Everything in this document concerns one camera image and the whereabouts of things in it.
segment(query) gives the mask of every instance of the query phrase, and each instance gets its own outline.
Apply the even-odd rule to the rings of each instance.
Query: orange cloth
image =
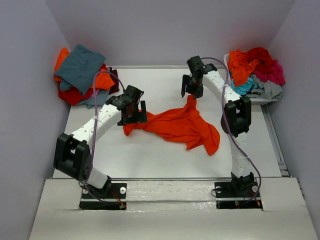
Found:
[[[124,134],[128,136],[133,129],[143,129],[163,137],[166,141],[185,143],[187,150],[203,144],[207,153],[212,155],[218,150],[220,134],[213,125],[203,120],[196,105],[197,100],[189,95],[184,108],[170,109],[157,115],[148,112],[147,123],[124,126]]]
[[[54,72],[56,72],[59,68],[61,63],[65,60],[65,58],[69,55],[68,49],[65,47],[61,49],[58,60],[56,61],[56,65],[54,68]],[[103,64],[99,71],[105,71],[104,68],[106,65]],[[56,82],[61,82],[61,77],[54,75],[54,80]],[[112,81],[111,77],[108,73],[100,73],[95,80],[95,88],[96,89],[104,89],[109,90],[115,83]]]
[[[247,51],[230,51],[228,69],[232,73],[234,85],[238,87],[245,84],[259,63],[260,61],[258,59],[248,61]]]

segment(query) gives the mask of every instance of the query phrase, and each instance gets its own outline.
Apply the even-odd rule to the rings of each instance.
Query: black mounting plate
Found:
[[[98,201],[94,197],[90,196],[90,194],[88,194],[84,190],[81,193],[79,208],[82,210],[126,210],[127,209],[127,202],[126,202],[127,193],[124,193],[124,194],[120,193],[120,188],[122,187],[127,189],[127,182],[115,181],[115,182],[112,182],[111,189],[106,195],[99,194],[95,196],[106,202]],[[120,200],[123,202],[124,204],[123,208],[120,207],[120,204],[112,195],[111,193],[112,190],[115,190],[116,194],[118,195]]]

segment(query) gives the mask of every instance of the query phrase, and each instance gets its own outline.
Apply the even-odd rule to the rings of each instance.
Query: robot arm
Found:
[[[140,102],[142,94],[143,91],[129,85],[122,95],[112,96],[106,101],[97,119],[91,118],[70,135],[62,133],[56,142],[54,168],[81,183],[86,181],[95,192],[109,192],[111,178],[92,166],[90,148],[93,141],[98,141],[115,124],[123,126],[147,122],[146,102]]]
[[[228,135],[232,155],[231,182],[220,182],[223,186],[220,197],[238,197],[247,193],[257,183],[251,172],[250,163],[246,156],[235,146],[235,143],[242,149],[247,144],[247,132],[251,125],[251,101],[248,97],[241,97],[229,85],[225,86],[225,81],[216,74],[217,68],[213,64],[204,65],[199,56],[191,57],[187,61],[190,75],[183,75],[181,96],[185,92],[192,94],[194,98],[203,95],[203,86],[206,86],[214,96],[222,102],[224,92],[224,112],[227,123],[221,118],[221,126]],[[229,135],[227,126],[233,136]]]

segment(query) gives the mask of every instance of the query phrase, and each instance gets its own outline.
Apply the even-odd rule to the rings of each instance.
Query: light blue cloth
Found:
[[[109,91],[100,89],[98,94],[96,95],[96,102],[98,106],[103,106],[108,99]],[[89,97],[88,99],[81,100],[77,105],[86,104],[88,109],[91,109],[95,106],[95,98]]]
[[[252,89],[257,89],[258,85],[255,83],[255,81],[248,77],[248,81],[246,81],[245,84],[242,84],[240,86],[235,86],[234,80],[231,80],[231,87],[232,89],[239,95],[246,95],[247,92],[250,92]]]
[[[60,90],[67,91],[71,86],[75,86],[81,95],[85,95],[105,59],[100,53],[93,52],[81,44],[75,46],[54,73],[62,78]]]

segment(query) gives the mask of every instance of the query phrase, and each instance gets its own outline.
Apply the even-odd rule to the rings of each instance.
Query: white table surface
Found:
[[[144,91],[142,100],[146,101],[147,111],[153,114],[185,106],[187,96],[181,98],[182,75],[189,73],[188,69],[182,68],[118,69],[125,86],[130,84]],[[197,101],[200,115],[220,133],[220,146],[214,155],[209,156],[203,145],[187,151],[185,144],[168,142],[143,130],[136,129],[130,136],[125,136],[123,128],[115,125],[96,143],[94,166],[112,178],[229,178],[232,156],[228,137],[220,124],[221,104],[207,88]],[[71,107],[65,133],[77,130],[93,116],[93,108]],[[245,151],[262,177],[281,177],[259,105],[252,106],[252,124]],[[55,170],[53,178],[69,177]]]
[[[126,211],[81,210],[73,179],[46,180],[30,240],[316,240],[295,178],[264,178],[260,209],[216,209],[214,181],[128,181]]]

